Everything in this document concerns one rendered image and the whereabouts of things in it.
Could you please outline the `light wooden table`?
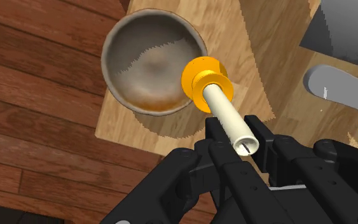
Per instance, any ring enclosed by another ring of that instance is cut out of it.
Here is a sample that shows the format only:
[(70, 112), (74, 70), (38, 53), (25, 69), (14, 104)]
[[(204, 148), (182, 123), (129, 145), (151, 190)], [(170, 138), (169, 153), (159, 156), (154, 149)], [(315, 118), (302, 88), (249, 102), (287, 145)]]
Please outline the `light wooden table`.
[[(358, 111), (309, 94), (303, 75), (328, 64), (358, 77), (358, 66), (300, 47), (320, 0), (130, 0), (127, 14), (143, 8), (173, 11), (200, 33), (234, 86), (233, 105), (255, 114), (275, 134), (312, 147), (335, 139), (358, 148)], [(205, 137), (205, 118), (190, 104), (169, 116), (148, 116), (122, 106), (106, 91), (95, 136), (167, 155)]]

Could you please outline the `grey brown bowl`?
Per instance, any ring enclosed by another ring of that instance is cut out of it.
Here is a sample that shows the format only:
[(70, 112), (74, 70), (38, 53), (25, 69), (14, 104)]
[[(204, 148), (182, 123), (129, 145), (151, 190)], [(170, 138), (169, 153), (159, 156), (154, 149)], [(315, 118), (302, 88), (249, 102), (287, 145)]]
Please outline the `grey brown bowl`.
[(109, 31), (100, 59), (107, 88), (120, 104), (165, 116), (191, 103), (181, 75), (188, 62), (206, 55), (201, 35), (187, 20), (146, 8), (124, 16)]

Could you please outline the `white candle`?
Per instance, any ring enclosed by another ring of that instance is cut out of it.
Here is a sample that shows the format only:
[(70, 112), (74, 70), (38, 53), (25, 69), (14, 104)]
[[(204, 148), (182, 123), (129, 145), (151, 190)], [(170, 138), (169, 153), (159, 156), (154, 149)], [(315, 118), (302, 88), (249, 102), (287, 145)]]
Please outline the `white candle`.
[(257, 152), (259, 141), (231, 103), (233, 84), (220, 61), (213, 57), (191, 60), (182, 72), (181, 86), (200, 111), (218, 119), (238, 155)]

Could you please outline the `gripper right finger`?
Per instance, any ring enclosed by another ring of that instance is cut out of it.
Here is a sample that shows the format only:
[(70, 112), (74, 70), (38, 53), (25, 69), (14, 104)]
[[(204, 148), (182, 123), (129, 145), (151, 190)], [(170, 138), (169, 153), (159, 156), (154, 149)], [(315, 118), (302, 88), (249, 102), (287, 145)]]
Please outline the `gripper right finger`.
[(255, 115), (244, 120), (260, 143), (252, 157), (271, 186), (303, 184), (334, 224), (358, 224), (358, 148), (332, 139), (309, 148), (273, 134)]

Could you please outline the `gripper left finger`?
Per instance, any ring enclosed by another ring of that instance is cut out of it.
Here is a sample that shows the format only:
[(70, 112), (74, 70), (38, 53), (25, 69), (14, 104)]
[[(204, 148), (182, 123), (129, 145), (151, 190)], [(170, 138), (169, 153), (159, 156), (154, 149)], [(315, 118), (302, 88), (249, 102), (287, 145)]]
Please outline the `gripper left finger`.
[(204, 140), (172, 150), (100, 224), (179, 224), (207, 192), (217, 207), (211, 224), (294, 224), (217, 118), (205, 124)]

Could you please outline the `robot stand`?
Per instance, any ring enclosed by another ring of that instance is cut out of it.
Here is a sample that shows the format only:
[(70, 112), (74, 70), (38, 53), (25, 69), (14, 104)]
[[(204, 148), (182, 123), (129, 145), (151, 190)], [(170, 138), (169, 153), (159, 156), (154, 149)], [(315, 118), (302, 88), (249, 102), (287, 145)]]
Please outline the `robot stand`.
[(358, 65), (358, 0), (320, 0), (300, 46)]

